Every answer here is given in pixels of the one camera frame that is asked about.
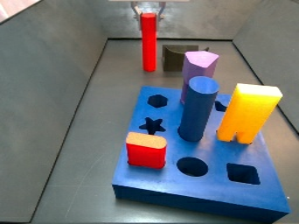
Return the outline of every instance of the red cylinder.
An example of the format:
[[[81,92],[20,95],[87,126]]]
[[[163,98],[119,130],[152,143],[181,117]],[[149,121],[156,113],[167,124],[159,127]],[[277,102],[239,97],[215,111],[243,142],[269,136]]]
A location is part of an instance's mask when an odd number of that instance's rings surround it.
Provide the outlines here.
[[[143,65],[147,72],[156,69],[156,20],[155,13],[141,14]]]

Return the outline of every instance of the blue shape sorter board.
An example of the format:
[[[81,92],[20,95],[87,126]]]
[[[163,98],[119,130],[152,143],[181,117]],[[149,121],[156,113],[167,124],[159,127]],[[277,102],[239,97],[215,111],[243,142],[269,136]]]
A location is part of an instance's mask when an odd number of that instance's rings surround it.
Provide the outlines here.
[[[289,213],[289,207],[261,133],[249,145],[219,141],[216,130],[224,112],[213,106],[201,140],[185,142],[177,134],[180,95],[179,89],[141,87],[128,131],[147,134],[147,129],[140,129],[145,118],[163,119],[163,128],[153,134],[167,140],[165,166],[156,170],[128,165],[124,143],[112,180],[116,197],[275,222]],[[151,101],[156,97],[152,102],[157,105],[148,103],[149,97]],[[228,105],[229,95],[219,94],[216,101]]]

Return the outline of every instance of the purple pentagon block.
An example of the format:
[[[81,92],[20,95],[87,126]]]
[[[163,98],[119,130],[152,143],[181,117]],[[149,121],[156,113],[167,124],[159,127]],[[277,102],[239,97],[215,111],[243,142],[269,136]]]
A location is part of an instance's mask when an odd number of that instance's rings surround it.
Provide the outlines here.
[[[187,94],[187,89],[189,85],[189,79],[195,76],[207,76],[212,78],[216,64],[219,60],[219,55],[212,52],[187,52],[184,54],[181,76],[183,76],[183,86],[181,86],[181,103],[184,103],[184,98]]]

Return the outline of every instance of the yellow block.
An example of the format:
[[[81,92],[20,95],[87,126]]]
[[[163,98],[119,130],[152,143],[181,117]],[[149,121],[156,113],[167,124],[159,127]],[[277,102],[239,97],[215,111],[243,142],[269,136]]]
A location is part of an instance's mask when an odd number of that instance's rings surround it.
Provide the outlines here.
[[[251,144],[269,117],[283,94],[277,87],[237,84],[221,123],[217,139]]]

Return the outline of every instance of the circular hole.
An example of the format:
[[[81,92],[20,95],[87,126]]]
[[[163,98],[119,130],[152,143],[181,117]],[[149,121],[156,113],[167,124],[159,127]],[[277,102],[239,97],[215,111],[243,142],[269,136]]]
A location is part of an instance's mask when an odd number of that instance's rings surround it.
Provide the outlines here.
[[[176,166],[180,172],[191,177],[200,177],[208,172],[207,164],[196,157],[183,157]]]

